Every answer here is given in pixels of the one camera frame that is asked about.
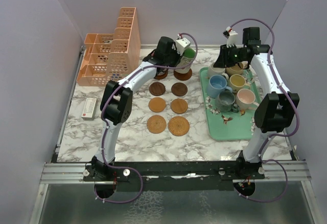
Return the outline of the dark brown wooden coaster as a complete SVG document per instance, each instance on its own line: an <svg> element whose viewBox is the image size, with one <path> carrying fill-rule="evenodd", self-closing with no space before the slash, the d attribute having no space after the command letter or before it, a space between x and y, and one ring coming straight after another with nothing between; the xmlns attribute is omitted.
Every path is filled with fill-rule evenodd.
<svg viewBox="0 0 327 224"><path fill-rule="evenodd" d="M165 93L166 87L161 82L154 82L149 86L149 91L153 96L161 96Z"/></svg>

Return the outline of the dark walnut coaster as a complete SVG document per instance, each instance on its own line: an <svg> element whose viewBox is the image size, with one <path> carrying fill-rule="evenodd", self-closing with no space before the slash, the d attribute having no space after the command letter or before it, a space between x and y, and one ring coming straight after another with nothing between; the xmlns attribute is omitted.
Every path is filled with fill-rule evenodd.
<svg viewBox="0 0 327 224"><path fill-rule="evenodd" d="M184 96L188 92L188 88L184 83L178 82L172 85L171 91L175 96Z"/></svg>

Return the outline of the woven rattan coaster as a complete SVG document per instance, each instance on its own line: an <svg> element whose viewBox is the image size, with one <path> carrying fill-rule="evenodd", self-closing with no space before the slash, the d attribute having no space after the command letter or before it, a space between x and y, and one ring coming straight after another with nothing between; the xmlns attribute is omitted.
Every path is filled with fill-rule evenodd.
<svg viewBox="0 0 327 224"><path fill-rule="evenodd" d="M175 116L169 120L168 129L174 136L183 136L189 131L190 124L186 118Z"/></svg>
<svg viewBox="0 0 327 224"><path fill-rule="evenodd" d="M147 120L147 128L150 133L159 134L166 129L166 120L160 115L153 115Z"/></svg>

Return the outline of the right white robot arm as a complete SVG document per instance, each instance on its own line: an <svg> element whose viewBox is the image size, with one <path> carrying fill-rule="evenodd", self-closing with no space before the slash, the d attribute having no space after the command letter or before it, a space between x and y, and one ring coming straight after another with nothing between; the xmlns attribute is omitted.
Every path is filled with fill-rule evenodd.
<svg viewBox="0 0 327 224"><path fill-rule="evenodd" d="M227 27L223 34L227 43L220 47L214 67L228 68L247 62L247 66L254 69L264 92L264 98L254 113L254 134L235 165L236 175L245 179L262 165L262 156L270 140L282 136L282 131L298 118L299 95L290 92L283 83L273 61L273 45L261 43L260 28L243 29L243 47L236 47L237 33L231 27Z"/></svg>

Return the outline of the green mug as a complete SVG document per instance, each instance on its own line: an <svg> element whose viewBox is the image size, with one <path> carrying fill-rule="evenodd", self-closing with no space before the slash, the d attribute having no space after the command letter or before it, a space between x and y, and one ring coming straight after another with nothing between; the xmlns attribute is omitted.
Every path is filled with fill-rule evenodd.
<svg viewBox="0 0 327 224"><path fill-rule="evenodd" d="M180 62L176 66L176 67L178 67L178 69L176 69L175 71L178 73L181 73L181 74L188 73L191 68L191 63L192 63L195 55L196 55L196 52L192 48L187 48L184 51L184 54L181 57Z"/></svg>

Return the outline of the light wooden front coaster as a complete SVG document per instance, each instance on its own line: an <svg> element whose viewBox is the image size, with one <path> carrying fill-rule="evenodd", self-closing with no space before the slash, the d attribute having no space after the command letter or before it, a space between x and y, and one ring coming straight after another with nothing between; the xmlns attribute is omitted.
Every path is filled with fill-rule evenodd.
<svg viewBox="0 0 327 224"><path fill-rule="evenodd" d="M177 114L185 113L188 109L188 103L181 98L174 99L171 102L171 109L174 113Z"/></svg>

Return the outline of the mint green tray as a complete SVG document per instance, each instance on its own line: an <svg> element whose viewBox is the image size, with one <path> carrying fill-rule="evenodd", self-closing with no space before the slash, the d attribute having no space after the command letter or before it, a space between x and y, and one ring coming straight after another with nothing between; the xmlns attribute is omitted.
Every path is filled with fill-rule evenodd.
<svg viewBox="0 0 327 224"><path fill-rule="evenodd" d="M209 84L208 68L200 69L200 83L205 104L205 113L210 136L217 141L249 140L254 131L254 110L221 113L216 109L215 100L206 94Z"/></svg>

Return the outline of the white cream mug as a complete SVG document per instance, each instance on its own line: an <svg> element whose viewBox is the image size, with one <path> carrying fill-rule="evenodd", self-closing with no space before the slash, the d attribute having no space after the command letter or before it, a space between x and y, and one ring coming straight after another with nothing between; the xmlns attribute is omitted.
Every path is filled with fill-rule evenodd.
<svg viewBox="0 0 327 224"><path fill-rule="evenodd" d="M226 73L226 69L225 68L218 68L218 67L214 67L214 63L210 65L210 67L208 68L207 71L207 77L210 79L212 76L214 75L221 75L223 76L227 81L229 80L229 76Z"/></svg>

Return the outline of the brown ringed wooden coaster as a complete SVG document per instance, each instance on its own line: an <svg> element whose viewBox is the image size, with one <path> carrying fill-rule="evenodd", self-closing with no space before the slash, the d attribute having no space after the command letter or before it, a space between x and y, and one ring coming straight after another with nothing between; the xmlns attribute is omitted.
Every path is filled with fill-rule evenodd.
<svg viewBox="0 0 327 224"><path fill-rule="evenodd" d="M168 75L168 72L166 71L166 72L163 73L162 75L156 75L154 78L155 78L156 80L162 80L162 79L164 79L167 75Z"/></svg>

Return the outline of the peach mesh file organizer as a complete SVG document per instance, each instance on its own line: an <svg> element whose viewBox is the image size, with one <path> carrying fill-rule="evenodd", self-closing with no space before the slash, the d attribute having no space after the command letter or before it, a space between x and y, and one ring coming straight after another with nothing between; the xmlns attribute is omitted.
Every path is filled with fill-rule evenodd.
<svg viewBox="0 0 327 224"><path fill-rule="evenodd" d="M113 33L88 33L77 76L80 86L102 87L119 81L139 65L141 38L136 7L122 7Z"/></svg>

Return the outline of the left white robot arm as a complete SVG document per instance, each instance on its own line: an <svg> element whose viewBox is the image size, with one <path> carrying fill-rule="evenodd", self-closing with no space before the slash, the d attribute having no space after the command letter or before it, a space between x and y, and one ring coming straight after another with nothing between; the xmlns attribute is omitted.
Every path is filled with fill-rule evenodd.
<svg viewBox="0 0 327 224"><path fill-rule="evenodd" d="M99 179L105 181L112 176L116 142L123 123L131 114L133 94L168 67L175 68L180 63L185 49L190 45L187 43L183 47L181 41L181 38L173 40L161 37L156 49L143 58L131 74L118 82L107 82L100 105L103 121L101 144L91 160Z"/></svg>

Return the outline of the light wooden coaster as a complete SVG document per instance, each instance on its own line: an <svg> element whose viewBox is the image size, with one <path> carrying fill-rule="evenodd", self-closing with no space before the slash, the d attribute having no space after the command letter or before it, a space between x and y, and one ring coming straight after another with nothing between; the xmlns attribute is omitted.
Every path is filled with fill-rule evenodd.
<svg viewBox="0 0 327 224"><path fill-rule="evenodd" d="M148 106L152 112L159 113L165 109L166 102L163 98L155 97L149 101Z"/></svg>
<svg viewBox="0 0 327 224"><path fill-rule="evenodd" d="M171 109L174 113L177 114L185 113L188 109L188 103L181 98L174 99L171 102Z"/></svg>

